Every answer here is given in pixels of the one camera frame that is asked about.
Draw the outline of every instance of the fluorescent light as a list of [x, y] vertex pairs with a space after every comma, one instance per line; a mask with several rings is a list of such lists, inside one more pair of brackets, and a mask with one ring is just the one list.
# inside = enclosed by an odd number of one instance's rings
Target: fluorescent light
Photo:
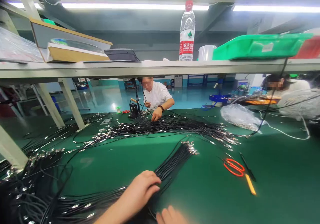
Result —
[[[23, 3], [21, 3], [21, 2], [8, 2], [8, 3], [13, 5], [13, 6], [15, 6], [15, 7], [18, 7], [18, 8], [21, 8], [21, 9], [25, 9]], [[35, 3], [34, 6], [37, 9], [42, 9], [42, 7], [39, 5], [39, 3]]]
[[244, 5], [235, 5], [233, 7], [233, 11], [320, 13], [320, 7], [307, 7], [307, 6], [244, 6]]
[[[184, 10], [185, 5], [125, 4], [125, 3], [62, 3], [66, 9], [141, 9], [141, 10]], [[209, 6], [193, 6], [193, 10], [207, 11]]]

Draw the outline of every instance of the yellow tool handle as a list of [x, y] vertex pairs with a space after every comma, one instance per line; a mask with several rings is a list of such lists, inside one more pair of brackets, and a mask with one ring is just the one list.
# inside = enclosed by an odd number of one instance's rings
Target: yellow tool handle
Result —
[[250, 177], [249, 177], [248, 174], [246, 174], [246, 179], [247, 179], [248, 186], [249, 186], [249, 188], [250, 188], [251, 193], [256, 196], [256, 195], [257, 195], [257, 194], [256, 194], [256, 191], [255, 191], [254, 188], [253, 188], [251, 179], [250, 179]]

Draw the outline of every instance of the white plastic cup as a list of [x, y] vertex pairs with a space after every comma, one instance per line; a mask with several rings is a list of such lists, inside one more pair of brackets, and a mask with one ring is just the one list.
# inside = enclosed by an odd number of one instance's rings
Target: white plastic cup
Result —
[[199, 49], [199, 61], [212, 61], [213, 50], [217, 47], [215, 45], [205, 45]]

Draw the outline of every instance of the shelf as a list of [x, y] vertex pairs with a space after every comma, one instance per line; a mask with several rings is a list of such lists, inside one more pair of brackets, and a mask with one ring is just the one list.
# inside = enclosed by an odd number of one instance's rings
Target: shelf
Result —
[[[203, 73], [274, 73], [284, 59], [270, 61], [143, 61], [93, 63], [0, 63], [0, 79], [104, 77], [130, 78]], [[286, 73], [320, 70], [320, 59], [289, 59]]]

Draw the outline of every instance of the plastic water bottle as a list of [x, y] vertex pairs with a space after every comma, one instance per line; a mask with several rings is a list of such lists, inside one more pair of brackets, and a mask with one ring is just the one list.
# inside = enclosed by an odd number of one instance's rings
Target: plastic water bottle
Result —
[[192, 61], [193, 42], [196, 20], [192, 11], [193, 1], [186, 1], [186, 9], [182, 16], [180, 27], [179, 61]]

